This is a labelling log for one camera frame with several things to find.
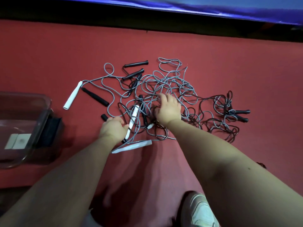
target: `red mat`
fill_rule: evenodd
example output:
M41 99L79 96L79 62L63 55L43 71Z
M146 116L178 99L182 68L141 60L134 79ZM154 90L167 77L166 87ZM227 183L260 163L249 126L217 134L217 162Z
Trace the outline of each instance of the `red mat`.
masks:
M48 95L66 124L61 157L1 170L2 188L32 185L97 138L104 106L79 92L62 108L80 80L105 75L106 62L123 74L122 65L149 60L144 69L152 73L164 57L189 67L185 79L202 97L232 90L233 107L252 111L248 123L236 123L233 145L303 194L302 44L8 20L0 29L1 90ZM168 226L187 190L202 191L176 141L112 154L97 189L100 216L107 226Z

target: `jump rope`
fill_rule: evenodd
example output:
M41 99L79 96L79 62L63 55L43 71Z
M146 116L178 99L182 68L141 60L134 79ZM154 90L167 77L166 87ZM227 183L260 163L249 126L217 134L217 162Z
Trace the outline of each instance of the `jump rope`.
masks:
M122 149L122 147L127 144L136 144L143 142L147 143L147 140L135 141L136 135L145 131L153 137L152 140L148 140L147 145L150 145L152 141L162 141L165 139L175 140L175 138L169 136L168 129L161 126L155 117L155 109L157 107L160 107L161 104L158 94L167 93L174 96L181 104L181 118L183 121L199 129L204 129L209 133L212 133L214 130L225 132L227 135L225 140L229 143L232 143L235 140L240 129L237 126L227 124L227 122L248 122L248 118L243 118L239 116L239 114L249 114L250 110L240 111L234 110L232 108L232 91L228 91L226 96L214 95L207 98L198 96L194 87L185 80L185 74L188 67L181 68L182 62L179 59L165 59L159 57L158 61L159 70L155 70L152 74L147 74L144 76L142 76L144 72L143 68L131 74L127 72L126 68L147 65L148 61L124 65L123 71L126 73L126 76L115 76L114 66L111 63L105 63L104 71L107 75L93 80L80 81L77 88L73 91L63 108L69 109L71 103L77 95L78 90L81 88L85 93L107 107L107 113L109 116L119 116L123 117L125 122L129 121L130 128L128 130L128 135L123 140L122 144L112 151L112 153L115 153L119 152L118 150ZM164 64L167 66L172 66L174 68L172 70L165 70L163 68ZM120 94L114 88L105 85L103 81L106 78L115 78L119 82L121 89L125 92L123 94ZM125 82L127 80L131 80L131 82L129 84L126 84ZM112 102L109 103L98 95L88 91L84 87L88 83L94 85L99 89L108 91L113 97ZM132 93L134 94L135 98L130 99L124 104L122 100L129 98ZM120 111L119 115L112 114L110 110L111 106L115 102L115 95L118 95L120 97L120 100L117 103ZM216 113L218 116L217 118L214 117L214 113L212 111L203 111L202 103L207 100L213 101L213 109L214 113ZM193 107L196 104L198 105L198 110ZM205 119L206 113L208 113L211 118ZM101 117L104 121L106 121L108 118L105 114L103 114Z

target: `tangled cord pile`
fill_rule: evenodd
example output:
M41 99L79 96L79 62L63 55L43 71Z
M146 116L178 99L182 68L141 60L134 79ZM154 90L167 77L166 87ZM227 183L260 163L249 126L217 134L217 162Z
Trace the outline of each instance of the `tangled cord pile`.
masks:
M159 93L168 93L177 98L178 102L184 108L181 117L182 120L196 126L199 129L206 127L207 132L212 133L214 130L221 130L227 133L228 137L225 139L227 142L232 143L235 140L236 135L239 133L239 128L226 123L226 120L235 122L237 117L231 115L229 111L232 110L232 91L229 91L227 95L215 95L208 98L202 98L198 96L195 92L194 87L185 80L185 73L187 67L181 68L182 62L178 59L165 59L162 57L158 58L159 60L159 69L155 70L152 74L147 74L142 76L142 78L134 77L133 81L130 84L125 84L122 81L122 78L125 76L115 76L114 75L114 66L110 63L104 64L104 71L107 73L106 76L94 79L94 80L83 80L83 87L87 83L91 83L95 87L98 87L102 90L108 91L112 94L113 100L107 108L107 113L112 116L122 116L124 121L127 122L125 115L127 114L129 119L134 122L134 127L132 129L133 136L128 139L128 141L122 144L120 147L130 143L137 143L140 141L135 141L135 136L139 133L144 132L145 130L151 136L154 136L156 139L152 141L159 141L165 139L174 139L169 137L169 131L166 127L161 126L154 115L154 110L156 107L160 106L160 99L157 94ZM169 64L175 69L173 70L164 70L161 66L163 64ZM107 71L108 66L112 67L112 72ZM120 94L118 91L104 84L103 80L105 78L115 78L118 80L121 88L125 91L123 94ZM97 85L96 81L99 80L101 85ZM135 99L129 100L126 104L122 103L122 99L128 98L129 91L132 90L135 94ZM115 101L115 94L120 97L120 102L118 102L118 108L121 112L120 115L113 115L110 112L110 108ZM219 115L219 118L215 118L211 111L203 111L201 108L202 102L206 100L213 101L214 111ZM199 104L198 110L193 107L194 105ZM140 106L136 118L133 118L131 115L134 110L134 106ZM203 120L205 113L210 113L211 118ZM148 122L142 125L140 120L140 115L145 116L148 119ZM151 125L154 125L154 132L151 133L148 129Z

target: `shoe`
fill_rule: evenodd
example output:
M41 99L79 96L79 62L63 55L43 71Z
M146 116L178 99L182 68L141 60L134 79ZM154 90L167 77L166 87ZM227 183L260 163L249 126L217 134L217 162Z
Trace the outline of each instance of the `shoe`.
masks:
M219 227L205 195L195 191L187 193L180 213L181 227Z

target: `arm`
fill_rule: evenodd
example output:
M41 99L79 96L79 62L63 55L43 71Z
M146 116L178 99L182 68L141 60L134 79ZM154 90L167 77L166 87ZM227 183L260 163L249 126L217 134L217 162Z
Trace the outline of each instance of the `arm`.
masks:
M126 135L123 123L109 118L98 140L34 184L1 217L0 226L79 226L110 151Z
M302 226L303 198L228 142L181 121L161 95L156 116L176 137L222 226Z

